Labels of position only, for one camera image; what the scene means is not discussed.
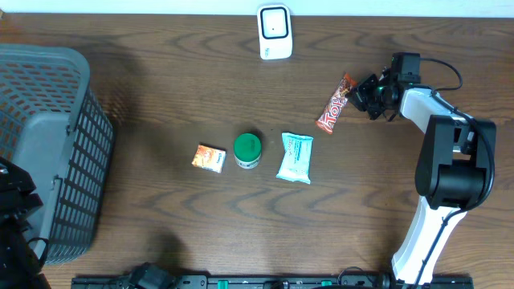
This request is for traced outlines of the red candy bar wrapper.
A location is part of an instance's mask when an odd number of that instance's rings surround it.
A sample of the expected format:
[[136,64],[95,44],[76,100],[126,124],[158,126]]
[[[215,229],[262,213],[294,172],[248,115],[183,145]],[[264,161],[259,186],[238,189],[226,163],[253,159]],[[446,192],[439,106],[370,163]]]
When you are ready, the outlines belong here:
[[334,126],[348,103],[347,94],[357,85],[349,73],[344,73],[341,81],[337,85],[334,93],[330,97],[328,103],[324,107],[324,111],[316,120],[316,126],[321,128],[329,135],[333,134]]

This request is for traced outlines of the teal wipes packet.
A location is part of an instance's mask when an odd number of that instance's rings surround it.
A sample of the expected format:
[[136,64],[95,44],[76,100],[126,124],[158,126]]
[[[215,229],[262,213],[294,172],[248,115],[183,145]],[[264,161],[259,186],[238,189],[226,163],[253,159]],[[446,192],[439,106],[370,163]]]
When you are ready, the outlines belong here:
[[284,158],[276,177],[286,181],[299,181],[310,185],[310,161],[312,155],[312,136],[282,133]]

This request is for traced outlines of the green lid jar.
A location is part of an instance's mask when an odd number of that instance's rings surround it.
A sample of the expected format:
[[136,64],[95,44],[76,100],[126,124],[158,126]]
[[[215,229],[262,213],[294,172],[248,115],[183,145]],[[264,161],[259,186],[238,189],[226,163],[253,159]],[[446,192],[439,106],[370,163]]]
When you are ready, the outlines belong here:
[[239,167],[253,169],[259,164],[262,156],[260,139],[252,133],[239,135],[234,142],[234,155]]

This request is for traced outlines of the orange small box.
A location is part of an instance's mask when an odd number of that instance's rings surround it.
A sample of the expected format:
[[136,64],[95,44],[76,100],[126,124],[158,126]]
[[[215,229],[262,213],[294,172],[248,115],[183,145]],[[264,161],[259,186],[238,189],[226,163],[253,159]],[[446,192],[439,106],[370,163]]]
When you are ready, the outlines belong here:
[[221,173],[226,160],[226,151],[200,144],[194,154],[192,165],[201,169]]

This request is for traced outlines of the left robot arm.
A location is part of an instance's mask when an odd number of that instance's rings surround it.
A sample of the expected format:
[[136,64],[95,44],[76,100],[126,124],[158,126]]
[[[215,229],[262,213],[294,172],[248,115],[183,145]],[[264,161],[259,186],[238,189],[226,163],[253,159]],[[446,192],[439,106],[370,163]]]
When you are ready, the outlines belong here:
[[[42,273],[49,240],[27,239],[28,217],[43,206],[31,175],[1,159],[1,289],[49,288]],[[131,273],[114,278],[74,279],[73,288],[173,289],[177,279],[159,267],[145,263]]]

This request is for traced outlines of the white barcode scanner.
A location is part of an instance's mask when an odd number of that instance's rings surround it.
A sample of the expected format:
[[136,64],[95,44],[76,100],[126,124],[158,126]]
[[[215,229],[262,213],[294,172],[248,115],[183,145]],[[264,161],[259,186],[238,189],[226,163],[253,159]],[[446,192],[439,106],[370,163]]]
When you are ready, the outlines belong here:
[[289,58],[293,48],[290,10],[283,4],[261,6],[257,12],[257,21],[260,58]]

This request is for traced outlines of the grey plastic basket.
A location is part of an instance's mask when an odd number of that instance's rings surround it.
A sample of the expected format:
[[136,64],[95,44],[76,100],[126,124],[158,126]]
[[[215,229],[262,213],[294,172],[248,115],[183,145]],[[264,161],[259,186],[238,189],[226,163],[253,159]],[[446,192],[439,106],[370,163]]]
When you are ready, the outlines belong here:
[[70,48],[1,46],[1,156],[35,183],[43,206],[24,236],[47,264],[78,258],[96,232],[115,135],[90,75]]

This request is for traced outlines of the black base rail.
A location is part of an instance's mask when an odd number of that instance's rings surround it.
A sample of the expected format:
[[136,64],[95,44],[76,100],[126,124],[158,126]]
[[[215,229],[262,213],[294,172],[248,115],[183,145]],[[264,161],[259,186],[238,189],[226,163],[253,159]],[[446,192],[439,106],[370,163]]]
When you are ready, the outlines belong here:
[[[123,289],[158,288],[155,282],[135,281],[129,276],[100,278],[77,277],[71,281],[71,289]],[[336,277],[207,277],[183,275],[163,288],[171,289],[309,289],[309,288],[409,288],[409,284],[395,283],[387,275],[345,275]]]

